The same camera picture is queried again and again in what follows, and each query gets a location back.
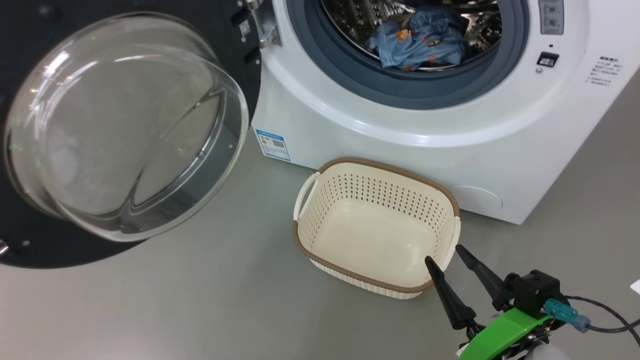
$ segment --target beige basket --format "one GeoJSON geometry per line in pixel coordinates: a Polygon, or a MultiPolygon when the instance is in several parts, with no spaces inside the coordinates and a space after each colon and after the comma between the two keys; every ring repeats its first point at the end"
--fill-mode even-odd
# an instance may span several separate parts
{"type": "Polygon", "coordinates": [[[460,209],[451,192],[356,158],[331,161],[311,175],[298,194],[293,220],[294,239],[313,264],[397,299],[429,288],[424,258],[433,257],[445,270],[460,236],[460,209]]]}

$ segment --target laundry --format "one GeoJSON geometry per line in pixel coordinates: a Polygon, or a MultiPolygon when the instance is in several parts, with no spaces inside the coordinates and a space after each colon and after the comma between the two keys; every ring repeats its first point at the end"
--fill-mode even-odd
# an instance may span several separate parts
{"type": "Polygon", "coordinates": [[[468,20],[450,8],[422,8],[391,17],[366,42],[382,67],[413,71],[423,63],[458,65],[470,53],[464,34],[468,20]]]}

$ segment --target gray floor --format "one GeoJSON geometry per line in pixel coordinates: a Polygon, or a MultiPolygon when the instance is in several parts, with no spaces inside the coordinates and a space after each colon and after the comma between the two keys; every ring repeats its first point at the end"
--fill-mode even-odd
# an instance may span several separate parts
{"type": "MultiPolygon", "coordinates": [[[[500,276],[533,268],[563,291],[640,317],[640,77],[521,226],[463,214],[461,243],[500,276]]],[[[0,267],[0,359],[454,359],[435,291],[373,295],[316,269],[294,246],[291,213],[311,170],[262,157],[197,216],[111,259],[53,271],[0,267]]],[[[489,323],[495,311],[455,259],[447,278],[489,323]]],[[[608,314],[577,304],[594,324],[608,314]]],[[[636,359],[629,334],[557,331],[574,359],[636,359]]]]}

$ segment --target blue connector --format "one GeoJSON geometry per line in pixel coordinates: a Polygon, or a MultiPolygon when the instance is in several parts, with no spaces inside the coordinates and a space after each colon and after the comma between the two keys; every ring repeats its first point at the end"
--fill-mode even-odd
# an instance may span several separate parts
{"type": "Polygon", "coordinates": [[[556,320],[570,323],[581,333],[589,331],[587,325],[591,324],[591,319],[578,314],[578,311],[571,306],[564,305],[558,300],[549,299],[545,303],[545,313],[556,320]]]}

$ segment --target empty basket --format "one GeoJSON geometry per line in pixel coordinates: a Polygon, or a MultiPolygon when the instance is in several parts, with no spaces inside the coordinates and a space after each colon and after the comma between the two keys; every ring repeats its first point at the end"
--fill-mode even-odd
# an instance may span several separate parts
{"type": "Polygon", "coordinates": [[[331,161],[311,175],[293,220],[294,239],[313,264],[397,299],[429,288],[424,258],[446,269],[460,236],[460,209],[451,192],[405,170],[356,158],[331,161]]]}

